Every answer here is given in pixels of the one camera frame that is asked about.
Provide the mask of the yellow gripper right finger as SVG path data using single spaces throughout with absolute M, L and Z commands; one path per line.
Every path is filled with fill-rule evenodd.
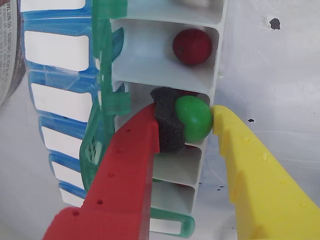
M 320 209 L 230 109 L 212 108 L 240 240 L 317 240 Z

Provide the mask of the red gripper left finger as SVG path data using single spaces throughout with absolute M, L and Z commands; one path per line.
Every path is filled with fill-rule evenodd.
M 187 217 L 151 208 L 154 157 L 185 144 L 175 101 L 182 91 L 158 87 L 153 103 L 113 135 L 81 207 L 55 216 L 46 240 L 147 240 L 149 232 L 184 238 Z

